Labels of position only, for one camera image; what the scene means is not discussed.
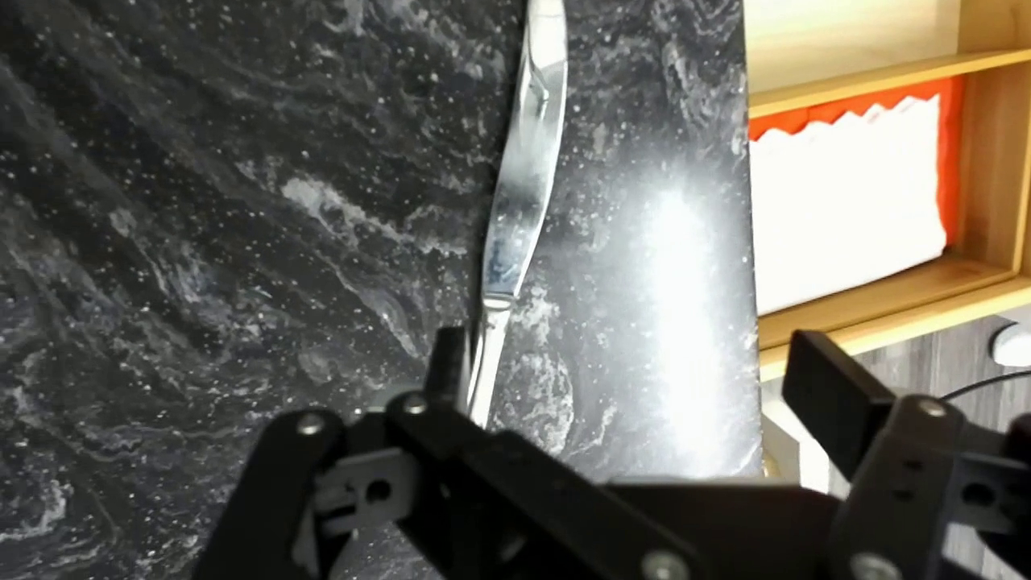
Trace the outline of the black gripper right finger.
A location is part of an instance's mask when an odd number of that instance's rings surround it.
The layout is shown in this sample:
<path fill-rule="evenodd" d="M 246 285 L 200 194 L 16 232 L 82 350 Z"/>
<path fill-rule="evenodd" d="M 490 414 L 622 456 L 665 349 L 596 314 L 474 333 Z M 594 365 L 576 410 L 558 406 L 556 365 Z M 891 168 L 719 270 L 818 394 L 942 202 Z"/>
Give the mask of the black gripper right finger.
<path fill-rule="evenodd" d="M 782 398 L 830 463 L 855 477 L 896 394 L 824 333 L 798 327 L 791 339 Z"/>

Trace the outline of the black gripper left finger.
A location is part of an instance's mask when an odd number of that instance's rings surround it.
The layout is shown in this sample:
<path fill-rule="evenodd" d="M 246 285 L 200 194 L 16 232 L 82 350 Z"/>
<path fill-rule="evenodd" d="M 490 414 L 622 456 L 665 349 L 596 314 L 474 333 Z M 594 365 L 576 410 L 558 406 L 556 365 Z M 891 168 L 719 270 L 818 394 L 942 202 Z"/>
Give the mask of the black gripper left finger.
<path fill-rule="evenodd" d="M 455 410 L 465 406 L 461 390 L 466 386 L 472 369 L 472 339 L 465 325 L 444 325 L 436 334 L 436 349 L 430 356 L 425 394 L 436 403 L 448 403 Z"/>

